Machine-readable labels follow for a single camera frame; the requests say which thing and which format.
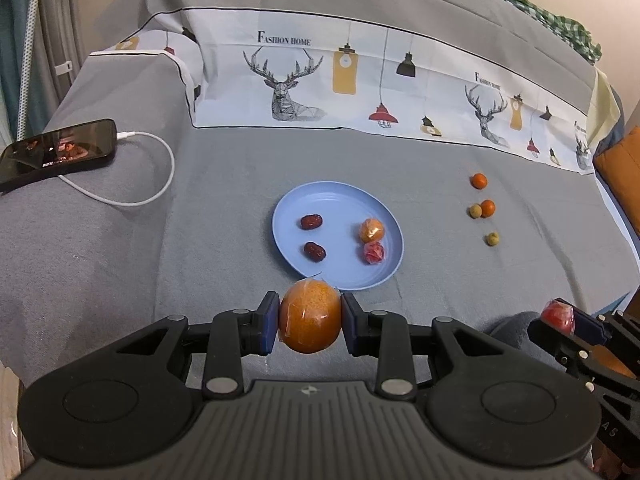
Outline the cream yellow cloth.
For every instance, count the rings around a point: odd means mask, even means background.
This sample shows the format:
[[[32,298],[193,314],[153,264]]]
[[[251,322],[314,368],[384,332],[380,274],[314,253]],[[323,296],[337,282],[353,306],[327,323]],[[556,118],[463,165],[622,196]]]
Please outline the cream yellow cloth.
[[[591,151],[597,151],[600,142],[605,139],[620,119],[620,107],[615,99],[608,77],[600,68],[595,68],[596,76],[591,93],[587,114],[586,138]]]

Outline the grey trouser knee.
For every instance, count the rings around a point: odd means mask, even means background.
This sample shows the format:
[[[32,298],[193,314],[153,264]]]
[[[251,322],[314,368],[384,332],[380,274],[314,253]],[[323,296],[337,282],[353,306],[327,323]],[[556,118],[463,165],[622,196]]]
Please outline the grey trouser knee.
[[[486,332],[498,341],[510,347],[520,350],[537,361],[564,372],[565,368],[553,359],[549,353],[542,350],[529,339],[528,326],[530,322],[539,318],[539,314],[534,311],[525,311],[504,318],[494,327]]]

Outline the striped white pole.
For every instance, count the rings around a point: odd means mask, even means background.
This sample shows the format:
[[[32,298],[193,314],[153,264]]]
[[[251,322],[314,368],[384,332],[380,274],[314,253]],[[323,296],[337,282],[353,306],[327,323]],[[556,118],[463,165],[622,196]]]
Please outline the striped white pole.
[[[25,36],[23,41],[23,56],[21,64],[20,91],[18,92],[18,109],[16,120],[16,140],[21,141],[26,134],[28,118],[28,97],[30,76],[32,76],[32,50],[36,31],[39,0],[28,0]]]

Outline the dark red jujube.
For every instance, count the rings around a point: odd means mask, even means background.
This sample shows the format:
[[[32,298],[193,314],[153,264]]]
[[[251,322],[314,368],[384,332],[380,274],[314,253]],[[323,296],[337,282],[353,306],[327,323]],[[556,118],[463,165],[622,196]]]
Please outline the dark red jujube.
[[[326,258],[326,250],[315,242],[307,242],[303,247],[303,251],[313,262],[321,262]]]
[[[322,223],[323,218],[320,214],[306,214],[299,220],[300,227],[305,231],[318,229],[322,226]]]

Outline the orange cushion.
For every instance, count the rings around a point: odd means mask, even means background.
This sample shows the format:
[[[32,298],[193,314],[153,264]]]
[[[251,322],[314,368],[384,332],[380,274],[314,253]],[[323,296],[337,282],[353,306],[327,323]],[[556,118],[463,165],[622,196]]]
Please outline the orange cushion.
[[[628,136],[596,157],[601,177],[622,206],[626,217],[640,231],[640,129],[634,127]]]

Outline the orange mandarin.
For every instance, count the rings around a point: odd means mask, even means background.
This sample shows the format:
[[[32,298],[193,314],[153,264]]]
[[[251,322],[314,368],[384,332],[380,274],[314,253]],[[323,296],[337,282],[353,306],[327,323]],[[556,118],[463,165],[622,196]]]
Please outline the orange mandarin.
[[[483,200],[480,203],[480,215],[483,218],[490,218],[496,212],[496,204],[492,200]]]
[[[471,185],[477,190],[484,190],[488,185],[488,180],[484,174],[473,174],[470,179]]]

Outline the grey deer print sofa cover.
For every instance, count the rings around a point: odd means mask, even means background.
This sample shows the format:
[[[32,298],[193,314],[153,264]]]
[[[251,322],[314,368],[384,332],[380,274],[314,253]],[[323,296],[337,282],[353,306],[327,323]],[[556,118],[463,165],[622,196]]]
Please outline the grey deer print sofa cover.
[[[639,284],[578,154],[596,71],[510,3],[115,0],[99,25],[48,128],[108,118],[130,139],[1,199],[1,361],[23,382],[287,290],[272,214],[311,181],[392,212],[404,258],[359,299],[413,323],[484,330],[554,297],[594,312]],[[483,200],[495,214],[471,218]]]

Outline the black smartphone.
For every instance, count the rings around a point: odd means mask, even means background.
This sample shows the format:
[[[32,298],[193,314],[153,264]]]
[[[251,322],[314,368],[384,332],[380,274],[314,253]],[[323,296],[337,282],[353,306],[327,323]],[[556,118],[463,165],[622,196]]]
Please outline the black smartphone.
[[[115,157],[117,127],[113,119],[83,122],[16,141],[1,154],[2,193],[47,178],[93,170]]]

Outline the yellow green small fruit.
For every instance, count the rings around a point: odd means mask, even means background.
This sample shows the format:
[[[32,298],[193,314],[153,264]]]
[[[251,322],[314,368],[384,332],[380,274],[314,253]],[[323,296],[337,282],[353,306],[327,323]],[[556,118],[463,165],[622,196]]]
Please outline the yellow green small fruit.
[[[480,204],[473,204],[472,206],[469,206],[468,214],[473,219],[480,218],[483,214],[482,207]]]
[[[485,236],[485,242],[490,247],[497,246],[500,243],[500,236],[497,232],[490,232]]]

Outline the green checkered cloth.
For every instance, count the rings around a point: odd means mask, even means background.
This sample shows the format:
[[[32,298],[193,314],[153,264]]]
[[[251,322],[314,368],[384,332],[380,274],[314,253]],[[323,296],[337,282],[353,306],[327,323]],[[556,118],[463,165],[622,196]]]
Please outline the green checkered cloth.
[[[574,18],[554,14],[530,0],[503,0],[550,30],[554,36],[568,44],[591,65],[602,58],[602,47],[592,39],[591,32]]]

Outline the blue round plate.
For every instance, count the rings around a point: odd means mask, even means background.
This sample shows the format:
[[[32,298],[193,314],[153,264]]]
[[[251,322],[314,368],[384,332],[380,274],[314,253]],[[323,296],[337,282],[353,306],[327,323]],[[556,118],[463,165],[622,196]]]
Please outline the blue round plate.
[[[299,220],[306,214],[320,214],[322,226],[305,231]],[[366,263],[358,233],[367,218],[385,226],[381,243],[385,259]],[[271,220],[274,244],[284,260],[304,278],[322,278],[339,290],[359,292],[388,281],[404,258],[405,241],[392,212],[376,197],[356,186],[316,181],[292,188],[274,208]],[[303,251],[307,242],[326,250],[321,262],[311,261]]]

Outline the orange fruit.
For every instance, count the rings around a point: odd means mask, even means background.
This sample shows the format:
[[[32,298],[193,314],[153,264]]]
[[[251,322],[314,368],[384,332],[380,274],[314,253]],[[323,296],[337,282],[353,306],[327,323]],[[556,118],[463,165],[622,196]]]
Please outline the orange fruit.
[[[385,235],[385,226],[377,218],[367,218],[360,224],[358,236],[363,244],[379,242]]]
[[[279,309],[279,333],[288,348],[316,353],[329,348],[341,331],[338,291],[322,280],[305,278],[284,295]]]

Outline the red fruit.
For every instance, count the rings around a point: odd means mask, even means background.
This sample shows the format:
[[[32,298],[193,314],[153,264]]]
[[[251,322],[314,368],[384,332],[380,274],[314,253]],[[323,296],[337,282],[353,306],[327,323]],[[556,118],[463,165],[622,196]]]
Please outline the red fruit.
[[[540,318],[564,334],[575,333],[574,307],[561,298],[550,300],[541,311]]]
[[[379,264],[385,259],[385,247],[379,240],[372,240],[362,246],[362,256],[366,263]]]

